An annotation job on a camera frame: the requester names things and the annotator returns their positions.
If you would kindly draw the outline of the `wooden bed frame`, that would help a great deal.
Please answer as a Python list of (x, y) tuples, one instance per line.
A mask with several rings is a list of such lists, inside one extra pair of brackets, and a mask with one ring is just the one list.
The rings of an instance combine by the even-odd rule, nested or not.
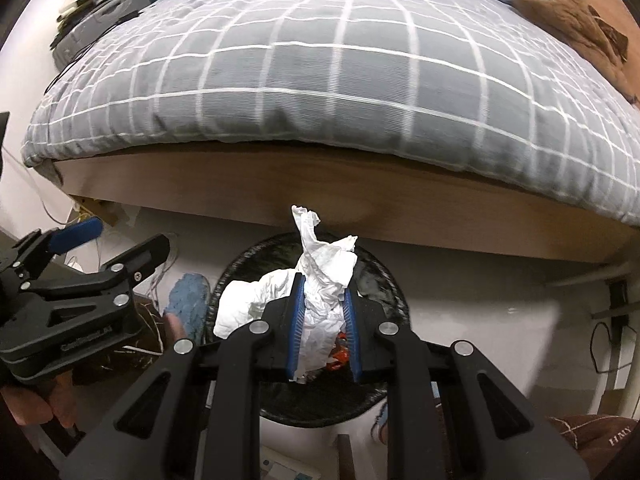
[(54, 164), (77, 198), (288, 226), (293, 206), (337, 234), (469, 252), (622, 262), (632, 226), (423, 162), (303, 143), (198, 142), (130, 148)]

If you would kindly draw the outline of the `brown fleece garment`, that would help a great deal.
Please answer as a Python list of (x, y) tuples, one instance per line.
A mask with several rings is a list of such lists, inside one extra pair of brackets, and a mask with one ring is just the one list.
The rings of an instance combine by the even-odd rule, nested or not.
[(518, 12), (572, 47), (631, 104), (637, 102), (624, 73), (628, 38), (585, 0), (512, 0)]

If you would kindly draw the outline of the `white tissue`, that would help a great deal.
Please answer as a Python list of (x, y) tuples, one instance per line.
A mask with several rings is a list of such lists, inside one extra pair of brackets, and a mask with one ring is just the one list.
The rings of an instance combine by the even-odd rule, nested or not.
[(221, 294), (213, 334), (226, 339), (242, 325), (261, 318), (272, 300), (294, 296), (303, 300), (303, 313), (294, 330), (299, 346), (294, 351), (294, 382), (326, 366), (335, 339), (345, 324), (343, 301), (358, 257), (357, 237), (324, 242), (316, 235), (320, 218), (314, 211), (292, 206), (303, 252), (294, 268), (274, 270), (259, 280), (235, 280)]

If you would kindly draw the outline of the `grey suitcase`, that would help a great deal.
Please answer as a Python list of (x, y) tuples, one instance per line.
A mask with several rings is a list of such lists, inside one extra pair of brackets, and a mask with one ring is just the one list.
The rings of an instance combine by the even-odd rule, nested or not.
[(108, 0), (90, 12), (60, 40), (55, 40), (52, 47), (55, 67), (58, 70), (65, 68), (79, 51), (93, 44), (113, 27), (136, 18), (150, 3), (150, 0)]

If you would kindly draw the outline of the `orange plastic bag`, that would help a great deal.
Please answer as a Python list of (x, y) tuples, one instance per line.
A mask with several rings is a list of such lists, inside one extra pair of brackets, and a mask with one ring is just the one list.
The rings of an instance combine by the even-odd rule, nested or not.
[(349, 363), (348, 338), (344, 332), (339, 332), (333, 349), (326, 361), (327, 370), (339, 370)]

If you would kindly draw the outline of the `grey checked bed sheet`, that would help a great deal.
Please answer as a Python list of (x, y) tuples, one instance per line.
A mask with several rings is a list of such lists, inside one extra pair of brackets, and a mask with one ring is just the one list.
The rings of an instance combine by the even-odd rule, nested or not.
[(360, 148), (639, 221), (638, 110), (497, 0), (157, 0), (52, 82), (22, 159), (208, 141)]

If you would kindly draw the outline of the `black trash bin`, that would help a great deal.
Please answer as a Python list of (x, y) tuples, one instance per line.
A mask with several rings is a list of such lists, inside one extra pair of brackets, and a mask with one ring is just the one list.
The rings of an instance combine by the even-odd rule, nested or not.
[[(408, 324), (404, 293), (384, 264), (367, 250), (355, 248), (352, 271), (360, 296), (380, 304), (386, 318)], [(202, 341), (227, 337), (262, 314), (266, 302), (291, 292), (303, 246), (294, 233), (276, 235), (248, 248), (227, 266), (210, 296)], [(329, 338), (344, 327), (342, 307), (307, 306), (294, 380), (260, 387), (262, 417), (300, 428), (329, 427), (356, 418), (386, 398), (382, 382), (352, 379), (346, 363), (330, 356)]]

